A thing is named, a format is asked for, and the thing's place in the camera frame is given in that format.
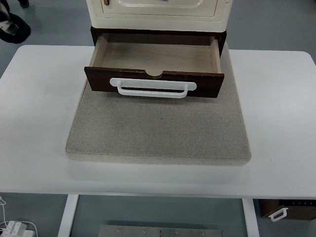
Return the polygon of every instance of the small drawer with white handle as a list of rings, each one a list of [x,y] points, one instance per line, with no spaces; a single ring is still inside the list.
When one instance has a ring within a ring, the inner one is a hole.
[[[102,33],[89,67],[94,91],[216,98],[224,80],[214,36]]]

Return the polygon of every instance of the white table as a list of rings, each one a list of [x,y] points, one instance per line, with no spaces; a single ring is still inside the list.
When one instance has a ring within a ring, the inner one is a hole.
[[[19,48],[0,79],[0,191],[316,198],[316,66],[289,51],[230,50],[252,152],[244,166],[69,160],[93,47]]]

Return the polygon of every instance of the drawer handle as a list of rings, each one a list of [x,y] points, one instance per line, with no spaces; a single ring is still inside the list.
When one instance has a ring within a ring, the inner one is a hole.
[[[189,90],[195,90],[197,88],[197,85],[194,82],[128,79],[128,78],[111,78],[110,84],[112,86],[116,86],[118,88],[118,92],[121,95],[177,98],[177,99],[186,97]],[[183,92],[126,90],[126,89],[122,89],[122,87],[183,90]]]
[[[268,217],[270,217],[273,222],[278,221],[278,220],[287,216],[287,212],[286,212],[287,209],[288,209],[287,207],[284,207],[284,208],[280,209],[279,211],[276,211],[275,213],[271,214]]]

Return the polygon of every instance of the dark brown drawer front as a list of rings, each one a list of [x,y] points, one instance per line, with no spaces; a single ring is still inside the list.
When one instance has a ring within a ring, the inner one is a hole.
[[[316,219],[316,206],[284,206],[279,204],[279,199],[260,199],[261,216],[268,217],[283,207],[287,207],[285,219],[313,220]]]
[[[224,80],[224,74],[208,73],[185,73],[185,72],[163,72],[160,76],[153,78],[144,70],[135,69],[115,69],[115,68],[97,68],[85,67],[87,79],[94,91],[118,92],[118,89],[110,84],[111,78],[129,78],[129,79],[157,79],[170,81],[195,82],[197,88],[194,91],[188,91],[187,96],[216,98]]]

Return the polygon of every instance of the cable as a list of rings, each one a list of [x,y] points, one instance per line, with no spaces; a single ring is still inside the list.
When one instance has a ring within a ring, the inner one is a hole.
[[[6,226],[10,231],[13,231],[13,230],[10,229],[10,228],[8,227],[8,225],[6,224],[8,221],[5,221],[4,205],[6,205],[6,202],[2,199],[1,196],[0,196],[0,201],[1,201],[1,202],[0,202],[0,205],[1,205],[2,208],[3,208],[3,220],[4,220],[3,222],[0,223],[0,225],[5,224],[5,226]],[[36,237],[39,237],[38,229],[37,229],[36,225],[35,225],[33,222],[30,222],[30,221],[15,221],[15,222],[21,222],[21,223],[27,223],[27,224],[33,225],[34,228],[35,228]]]
[[[15,221],[15,222],[21,222],[21,223],[27,223],[27,224],[33,225],[33,226],[34,226],[34,229],[35,229],[36,237],[39,237],[38,229],[37,229],[36,225],[35,225],[33,222],[30,222],[30,221]]]
[[[0,205],[2,206],[2,208],[3,208],[3,220],[4,220],[4,224],[5,224],[5,226],[9,229],[9,230],[11,230],[9,227],[8,227],[8,225],[6,224],[6,221],[5,221],[5,212],[4,212],[4,205],[6,205],[6,202],[2,199],[2,197],[0,196]]]

